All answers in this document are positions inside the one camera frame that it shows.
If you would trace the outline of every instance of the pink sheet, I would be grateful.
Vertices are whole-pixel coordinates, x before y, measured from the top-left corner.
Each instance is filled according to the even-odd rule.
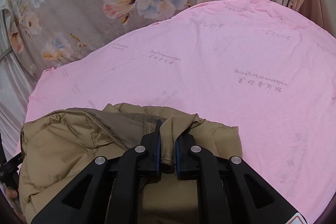
[[[26,121],[107,103],[238,126],[244,160],[313,223],[336,191],[336,40],[269,0],[194,6],[46,70]]]

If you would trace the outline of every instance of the folded fabric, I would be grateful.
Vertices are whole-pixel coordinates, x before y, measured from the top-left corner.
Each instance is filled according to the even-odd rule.
[[[121,156],[140,144],[143,135],[160,128],[161,163],[170,174],[149,182],[140,195],[141,223],[195,223],[198,221],[195,181],[178,181],[173,148],[185,130],[198,145],[214,155],[242,157],[237,127],[209,122],[197,114],[170,107],[108,104],[104,110],[70,108],[54,111],[21,130],[24,161],[20,172],[21,208],[30,223],[33,217],[95,157]]]

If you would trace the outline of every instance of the silver screw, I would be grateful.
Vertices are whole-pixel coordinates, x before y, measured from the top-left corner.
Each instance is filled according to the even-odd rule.
[[[201,152],[202,148],[199,147],[198,145],[194,145],[194,146],[191,147],[190,150],[194,153],[198,153],[198,152]]]
[[[238,156],[234,156],[231,158],[231,161],[234,163],[234,164],[240,164],[242,162],[241,158],[238,157]]]
[[[98,165],[101,165],[105,162],[105,158],[104,157],[98,157],[94,160],[94,162]]]
[[[138,152],[138,153],[142,153],[146,150],[146,147],[144,147],[143,145],[138,145],[136,148],[135,148],[135,152]]]

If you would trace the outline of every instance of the pink fabric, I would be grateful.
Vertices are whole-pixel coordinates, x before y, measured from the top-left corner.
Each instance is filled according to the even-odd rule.
[[[107,103],[238,126],[244,160],[313,223],[336,191],[336,40],[269,0],[200,4],[43,73],[26,121]]]

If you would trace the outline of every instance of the triangular cutout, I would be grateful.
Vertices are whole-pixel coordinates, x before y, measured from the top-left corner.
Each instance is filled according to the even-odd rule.
[[[254,205],[257,209],[273,203],[273,198],[261,187],[249,174],[244,175],[247,186],[250,190]]]
[[[63,203],[75,209],[82,207],[85,194],[89,188],[92,179],[92,174],[87,175],[78,183],[75,188],[63,199]]]

